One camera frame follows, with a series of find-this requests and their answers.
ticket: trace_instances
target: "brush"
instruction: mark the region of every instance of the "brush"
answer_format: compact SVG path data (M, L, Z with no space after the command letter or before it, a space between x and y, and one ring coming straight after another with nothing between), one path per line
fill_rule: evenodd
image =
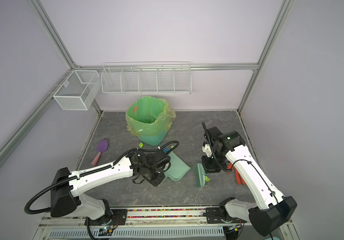
M203 187L205 185L205 171L203 165L201 163L198 163L195 166L194 171L196 176L196 187Z
M92 163L90 164L92 167L96 166L98 160L100 159L101 154L108 149L108 146L109 146L108 139L104 138L100 141L100 143L97 146L98 154L95 157L95 159L93 159Z

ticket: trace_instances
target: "green trash bin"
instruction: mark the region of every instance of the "green trash bin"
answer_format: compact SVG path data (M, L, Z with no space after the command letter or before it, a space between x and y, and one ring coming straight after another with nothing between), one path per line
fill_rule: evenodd
M128 131L153 146L163 141L175 117L167 100L149 96L137 100L125 114Z

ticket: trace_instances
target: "white mesh basket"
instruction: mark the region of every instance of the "white mesh basket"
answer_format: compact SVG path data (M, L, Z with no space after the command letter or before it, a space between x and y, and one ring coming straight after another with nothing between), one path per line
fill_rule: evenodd
M105 94L191 93L190 66L108 66L101 73Z
M97 71L73 70L54 93L64 110L88 110L101 87Z

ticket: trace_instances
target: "white wire basket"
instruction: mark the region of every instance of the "white wire basket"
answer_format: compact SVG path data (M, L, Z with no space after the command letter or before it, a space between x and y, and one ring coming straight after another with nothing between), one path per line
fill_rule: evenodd
M53 97L64 110L88 110L100 87L97 71L73 70Z
M189 64L127 65L103 64L102 92L105 94L188 93L192 92Z

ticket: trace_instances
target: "gray marble tabletop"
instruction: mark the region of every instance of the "gray marble tabletop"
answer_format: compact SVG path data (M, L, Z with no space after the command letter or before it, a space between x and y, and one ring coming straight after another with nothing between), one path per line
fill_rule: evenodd
M112 207L128 206L170 206L170 205L218 205L228 197L254 202L247 186L236 183L235 173L219 172L209 174L209 182L202 188L196 188L194 166L201 162L202 144L205 140L201 121L207 128L218 127L223 133L236 130L244 139L244 132L233 111L190 111L176 112L172 127L160 145L168 141L179 141L174 153L191 169L179 180L166 179L157 187L147 181L134 184L131 178L118 179L100 185L86 192L96 199L107 199ZM140 140L126 129L125 113L105 112L90 146L86 152L80 169L90 168L90 163L97 155L96 147L103 138L109 140L108 150L103 152L98 165L114 161L120 154L133 147L138 147ZM155 146L144 144L146 149Z

